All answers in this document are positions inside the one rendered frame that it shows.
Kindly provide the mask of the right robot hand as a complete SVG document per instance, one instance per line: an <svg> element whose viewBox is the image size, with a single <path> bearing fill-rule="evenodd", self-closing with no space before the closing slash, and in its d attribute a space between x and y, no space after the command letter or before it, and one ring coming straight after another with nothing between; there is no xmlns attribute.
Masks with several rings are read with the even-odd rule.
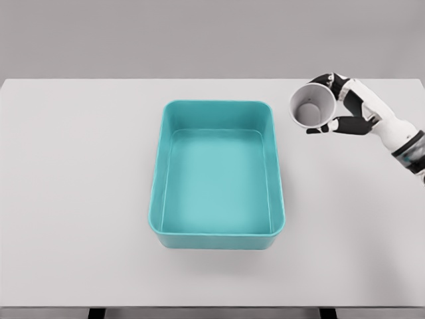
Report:
<svg viewBox="0 0 425 319"><path fill-rule="evenodd" d="M335 132L364 136L380 121L395 117L392 109L356 78L331 72L319 75L311 82L330 89L334 98L340 101L351 115L338 116L319 128L308 128L307 134Z"/></svg>

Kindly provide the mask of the white paper cup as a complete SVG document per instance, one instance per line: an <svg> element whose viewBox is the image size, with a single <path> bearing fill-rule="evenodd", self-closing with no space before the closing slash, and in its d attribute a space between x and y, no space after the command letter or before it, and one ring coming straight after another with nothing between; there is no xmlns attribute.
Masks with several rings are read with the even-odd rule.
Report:
<svg viewBox="0 0 425 319"><path fill-rule="evenodd" d="M328 87L310 82L292 94L289 112L302 128L319 128L333 119L336 107L336 98Z"/></svg>

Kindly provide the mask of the teal rectangular basket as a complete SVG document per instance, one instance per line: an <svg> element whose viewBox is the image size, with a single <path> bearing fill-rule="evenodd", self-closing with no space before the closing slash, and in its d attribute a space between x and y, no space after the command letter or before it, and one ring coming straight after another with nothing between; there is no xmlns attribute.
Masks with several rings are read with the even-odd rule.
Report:
<svg viewBox="0 0 425 319"><path fill-rule="evenodd" d="M269 105L169 102L162 113L148 222L169 249L269 248L286 222Z"/></svg>

